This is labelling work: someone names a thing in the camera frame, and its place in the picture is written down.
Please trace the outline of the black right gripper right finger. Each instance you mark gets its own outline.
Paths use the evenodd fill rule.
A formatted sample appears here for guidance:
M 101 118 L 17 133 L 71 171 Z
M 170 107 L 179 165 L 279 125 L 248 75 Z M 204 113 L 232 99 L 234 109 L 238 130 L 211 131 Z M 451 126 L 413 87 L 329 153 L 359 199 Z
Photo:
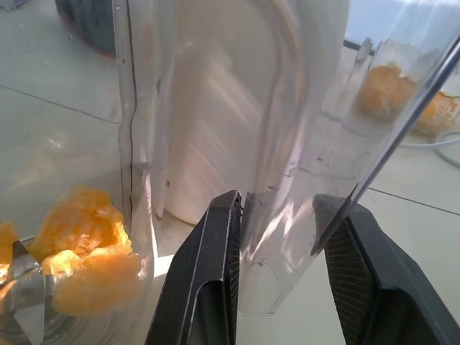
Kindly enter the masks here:
M 318 194 L 313 210 L 346 345 L 460 345 L 460 326 L 416 263 L 356 204 Z

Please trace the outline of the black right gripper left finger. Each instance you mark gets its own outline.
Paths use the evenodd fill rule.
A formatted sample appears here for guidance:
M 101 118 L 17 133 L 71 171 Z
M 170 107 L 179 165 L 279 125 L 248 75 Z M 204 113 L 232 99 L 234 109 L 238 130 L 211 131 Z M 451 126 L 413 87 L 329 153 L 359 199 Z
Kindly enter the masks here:
M 173 256 L 145 345 L 236 345 L 241 199 L 214 198 Z

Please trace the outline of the orange fruit piece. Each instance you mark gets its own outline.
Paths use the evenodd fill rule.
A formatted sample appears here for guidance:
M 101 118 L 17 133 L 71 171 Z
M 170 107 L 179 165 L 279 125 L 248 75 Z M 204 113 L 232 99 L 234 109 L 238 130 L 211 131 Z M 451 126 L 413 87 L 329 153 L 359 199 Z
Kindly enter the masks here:
M 11 221 L 0 222 L 0 285 L 8 279 L 13 257 L 12 246 L 18 240 L 14 224 Z
M 44 275 L 70 277 L 81 262 L 81 257 L 72 250 L 66 249 L 46 257 L 42 261 L 41 271 Z
M 96 188 L 75 188 L 48 212 L 29 250 L 42 262 L 64 250 L 85 257 L 94 249 L 118 245 L 132 243 L 109 194 Z
M 52 307 L 58 313 L 82 317 L 120 309 L 140 291 L 140 269 L 137 254 L 99 248 L 60 283 Z

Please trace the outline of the clear blender jar with handle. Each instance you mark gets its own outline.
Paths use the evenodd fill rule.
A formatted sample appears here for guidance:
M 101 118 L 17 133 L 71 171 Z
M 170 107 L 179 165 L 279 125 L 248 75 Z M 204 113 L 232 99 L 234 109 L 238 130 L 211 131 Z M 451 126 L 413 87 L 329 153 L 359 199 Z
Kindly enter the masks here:
M 0 345 L 236 345 L 324 254 L 346 345 L 460 345 L 359 199 L 457 123 L 460 0 L 0 0 Z

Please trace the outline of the heap of orange fruit pieces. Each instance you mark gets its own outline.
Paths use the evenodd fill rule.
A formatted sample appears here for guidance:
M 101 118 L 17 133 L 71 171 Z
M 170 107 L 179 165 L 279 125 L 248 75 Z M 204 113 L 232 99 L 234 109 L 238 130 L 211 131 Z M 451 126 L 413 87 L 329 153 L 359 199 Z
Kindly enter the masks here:
M 370 70 L 357 99 L 363 115 L 395 119 L 413 95 L 417 85 L 394 63 L 378 65 Z M 434 137 L 442 132 L 460 129 L 460 96 L 437 93 L 422 112 L 412 132 Z

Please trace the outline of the white blender base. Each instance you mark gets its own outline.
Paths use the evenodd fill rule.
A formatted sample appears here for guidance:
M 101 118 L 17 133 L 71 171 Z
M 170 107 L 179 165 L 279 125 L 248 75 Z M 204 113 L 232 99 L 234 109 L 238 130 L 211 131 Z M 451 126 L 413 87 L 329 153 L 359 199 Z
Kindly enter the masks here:
M 338 65 L 350 0 L 178 0 L 165 207 L 196 224 L 246 193 L 272 120 L 271 184 L 298 157 Z

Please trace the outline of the black bundled object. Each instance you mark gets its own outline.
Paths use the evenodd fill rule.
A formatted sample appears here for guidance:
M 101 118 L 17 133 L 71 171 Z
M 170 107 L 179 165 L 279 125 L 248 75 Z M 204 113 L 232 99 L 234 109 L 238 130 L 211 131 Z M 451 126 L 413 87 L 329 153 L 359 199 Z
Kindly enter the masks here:
M 113 0 L 55 0 L 60 18 L 89 47 L 116 57 Z

